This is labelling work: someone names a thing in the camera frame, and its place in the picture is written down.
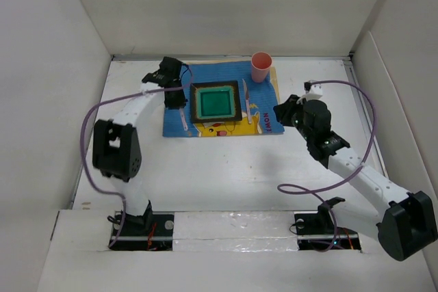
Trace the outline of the pink plastic cup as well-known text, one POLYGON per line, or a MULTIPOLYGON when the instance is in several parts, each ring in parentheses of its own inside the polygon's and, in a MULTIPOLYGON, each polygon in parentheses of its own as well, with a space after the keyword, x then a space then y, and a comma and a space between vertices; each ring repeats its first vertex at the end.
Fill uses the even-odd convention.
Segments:
POLYGON ((255 83, 263 82, 270 71, 272 58, 268 53, 257 52, 251 57, 251 78, 255 83))

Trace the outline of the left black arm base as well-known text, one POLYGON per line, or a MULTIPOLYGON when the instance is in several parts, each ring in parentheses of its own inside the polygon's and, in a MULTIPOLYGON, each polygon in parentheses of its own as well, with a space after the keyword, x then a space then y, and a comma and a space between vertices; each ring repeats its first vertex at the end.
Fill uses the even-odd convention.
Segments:
POLYGON ((153 211, 148 204, 144 215, 126 215, 120 226, 122 212, 115 212, 107 220, 112 224, 109 240, 113 251, 172 251, 175 214, 153 211))

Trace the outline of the green square ceramic plate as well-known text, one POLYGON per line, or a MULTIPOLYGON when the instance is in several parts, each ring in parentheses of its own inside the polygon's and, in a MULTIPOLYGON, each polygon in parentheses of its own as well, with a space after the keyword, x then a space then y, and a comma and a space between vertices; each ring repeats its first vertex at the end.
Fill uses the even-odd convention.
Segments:
POLYGON ((237 81, 193 83, 190 86, 191 123, 242 120, 237 81))

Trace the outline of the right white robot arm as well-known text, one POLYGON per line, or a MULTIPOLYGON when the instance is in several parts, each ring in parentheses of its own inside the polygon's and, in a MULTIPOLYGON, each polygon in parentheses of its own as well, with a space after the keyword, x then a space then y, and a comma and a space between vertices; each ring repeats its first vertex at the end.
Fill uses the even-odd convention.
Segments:
POLYGON ((326 169, 346 179, 373 207, 356 210, 344 199, 331 200, 330 209, 316 216, 324 233, 340 226, 379 242, 393 259, 403 261, 437 240, 433 203, 424 192, 412 193, 364 164, 350 144, 331 129, 331 113, 319 100, 300 101, 295 94, 274 106, 276 120, 294 127, 309 154, 326 169))

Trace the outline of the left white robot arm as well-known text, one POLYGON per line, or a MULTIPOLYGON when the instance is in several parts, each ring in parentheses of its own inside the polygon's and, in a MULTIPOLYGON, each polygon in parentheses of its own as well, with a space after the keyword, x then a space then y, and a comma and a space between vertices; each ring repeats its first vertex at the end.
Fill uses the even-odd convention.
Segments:
POLYGON ((147 234, 153 225, 151 202, 136 177, 142 164, 138 124, 160 105, 183 111, 184 89, 190 84, 183 84, 182 76, 189 71, 187 64, 164 57, 159 68, 142 79, 140 91, 126 97, 128 102, 115 116, 94 124, 92 165, 123 198, 120 223, 138 235, 147 234))

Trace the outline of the pink handled knife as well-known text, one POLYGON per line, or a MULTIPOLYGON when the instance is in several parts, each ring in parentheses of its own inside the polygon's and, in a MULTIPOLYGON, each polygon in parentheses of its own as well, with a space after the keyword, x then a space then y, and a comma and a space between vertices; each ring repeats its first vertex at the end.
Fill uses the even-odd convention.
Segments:
POLYGON ((244 79, 242 79, 242 85, 244 88, 244 95, 245 95, 245 102, 246 102, 246 114, 247 114, 248 124, 252 124, 253 119, 252 119, 252 115, 250 112, 249 91, 248 91, 246 81, 244 79))

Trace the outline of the pink handled fork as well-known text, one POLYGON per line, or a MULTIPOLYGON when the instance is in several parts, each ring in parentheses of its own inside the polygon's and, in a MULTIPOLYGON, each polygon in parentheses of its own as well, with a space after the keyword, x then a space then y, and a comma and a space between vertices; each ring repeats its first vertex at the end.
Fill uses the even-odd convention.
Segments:
POLYGON ((181 123, 182 123, 182 126, 183 126, 183 130, 184 131, 188 131, 188 124, 187 124, 187 121, 186 121, 186 118, 185 118, 185 112, 184 112, 184 108, 183 107, 179 108, 179 115, 180 115, 180 118, 181 118, 181 123))

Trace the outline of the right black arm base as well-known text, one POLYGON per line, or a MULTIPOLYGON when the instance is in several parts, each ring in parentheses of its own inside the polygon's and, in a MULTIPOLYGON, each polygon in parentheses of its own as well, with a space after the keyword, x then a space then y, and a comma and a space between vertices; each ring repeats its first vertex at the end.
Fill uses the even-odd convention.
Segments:
POLYGON ((359 235, 345 227, 337 227, 335 233, 333 219, 327 207, 345 202, 343 198, 334 197, 321 204, 314 211, 295 211, 294 223, 289 231, 296 235, 299 251, 313 250, 358 250, 361 251, 359 235))

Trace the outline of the blue yellow cartoon placemat cloth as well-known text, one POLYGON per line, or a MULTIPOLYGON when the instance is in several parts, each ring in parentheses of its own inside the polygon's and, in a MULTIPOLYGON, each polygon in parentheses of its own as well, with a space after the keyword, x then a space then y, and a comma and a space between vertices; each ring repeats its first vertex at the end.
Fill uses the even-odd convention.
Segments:
POLYGON ((184 107, 188 131, 183 130, 179 112, 166 109, 164 111, 164 137, 230 137, 284 132, 283 125, 276 121, 273 110, 274 106, 278 105, 278 101, 274 86, 270 83, 270 76, 267 76, 261 83, 255 83, 251 78, 250 61, 191 64, 190 68, 191 71, 182 76, 183 84, 237 81, 242 120, 239 122, 191 123, 189 87, 184 89, 185 97, 188 100, 184 107), (246 81, 249 91, 252 124, 248 124, 242 79, 246 81))

